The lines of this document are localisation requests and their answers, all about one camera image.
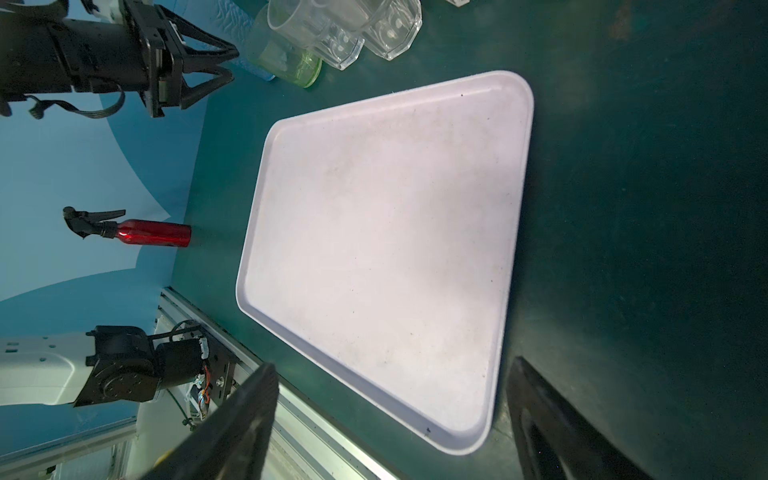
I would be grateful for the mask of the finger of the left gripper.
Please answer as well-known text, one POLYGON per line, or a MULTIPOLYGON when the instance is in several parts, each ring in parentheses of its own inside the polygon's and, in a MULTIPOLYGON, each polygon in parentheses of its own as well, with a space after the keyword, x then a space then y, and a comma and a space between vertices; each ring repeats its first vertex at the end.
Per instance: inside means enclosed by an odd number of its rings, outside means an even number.
POLYGON ((181 79, 180 98, 178 106, 185 110, 200 100, 204 99, 208 95, 212 94, 216 90, 228 85, 234 81, 234 74, 227 68, 221 66, 215 66, 211 68, 205 68, 201 70, 202 74, 210 76, 208 80, 190 86, 185 78, 181 79))
POLYGON ((219 66, 239 57, 235 45, 181 16, 185 10, 161 6, 163 37, 174 62, 181 66, 219 66))

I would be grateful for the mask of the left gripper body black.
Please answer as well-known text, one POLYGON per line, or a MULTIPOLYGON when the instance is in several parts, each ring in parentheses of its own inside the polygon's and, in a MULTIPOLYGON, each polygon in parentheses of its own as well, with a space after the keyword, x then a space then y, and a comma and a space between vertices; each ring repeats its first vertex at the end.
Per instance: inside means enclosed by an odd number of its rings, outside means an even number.
POLYGON ((117 113, 137 93, 153 118, 183 105, 183 45, 175 15, 141 1, 118 4, 120 24, 76 20, 66 1, 1 4, 1 114, 31 100, 41 118, 58 106, 86 118, 117 113))

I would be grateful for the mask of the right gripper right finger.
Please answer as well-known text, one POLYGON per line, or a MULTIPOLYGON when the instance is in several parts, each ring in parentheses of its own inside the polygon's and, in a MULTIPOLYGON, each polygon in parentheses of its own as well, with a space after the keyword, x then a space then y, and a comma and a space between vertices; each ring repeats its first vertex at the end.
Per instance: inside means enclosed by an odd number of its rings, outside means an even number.
POLYGON ((525 479, 647 479, 526 359, 515 357, 507 398, 525 479))

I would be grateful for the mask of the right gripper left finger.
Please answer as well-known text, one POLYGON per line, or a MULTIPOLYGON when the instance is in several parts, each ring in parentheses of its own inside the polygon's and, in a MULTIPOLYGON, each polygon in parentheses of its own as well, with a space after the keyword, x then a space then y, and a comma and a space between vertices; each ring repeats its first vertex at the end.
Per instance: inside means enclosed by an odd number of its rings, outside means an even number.
POLYGON ((261 365, 145 479, 259 479, 279 398, 279 375, 261 365))

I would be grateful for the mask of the small green cup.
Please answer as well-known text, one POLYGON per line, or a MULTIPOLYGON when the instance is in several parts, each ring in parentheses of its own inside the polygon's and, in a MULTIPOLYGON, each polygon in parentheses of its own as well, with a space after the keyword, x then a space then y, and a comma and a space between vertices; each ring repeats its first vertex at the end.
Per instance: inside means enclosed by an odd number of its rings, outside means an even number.
POLYGON ((277 78, 300 88, 309 88, 318 78, 322 61, 315 54, 297 47, 268 24, 268 7, 256 16, 245 41, 246 59, 277 78))

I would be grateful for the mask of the pink plastic tray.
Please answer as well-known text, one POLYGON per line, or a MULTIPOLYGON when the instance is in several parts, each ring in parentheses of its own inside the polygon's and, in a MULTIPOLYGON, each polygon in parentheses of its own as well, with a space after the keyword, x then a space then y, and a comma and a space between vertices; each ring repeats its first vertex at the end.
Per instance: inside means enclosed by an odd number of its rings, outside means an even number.
POLYGON ((277 121, 239 309, 455 456, 491 429, 534 116, 491 71, 277 121))

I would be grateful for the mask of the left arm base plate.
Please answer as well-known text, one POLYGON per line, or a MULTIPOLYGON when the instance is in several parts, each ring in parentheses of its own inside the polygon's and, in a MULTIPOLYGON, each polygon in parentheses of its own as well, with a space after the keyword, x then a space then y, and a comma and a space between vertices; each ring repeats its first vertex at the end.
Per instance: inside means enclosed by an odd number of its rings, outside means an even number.
POLYGON ((203 369, 191 383, 186 399, 195 425, 202 423, 230 395, 239 359, 213 337, 200 340, 203 369))

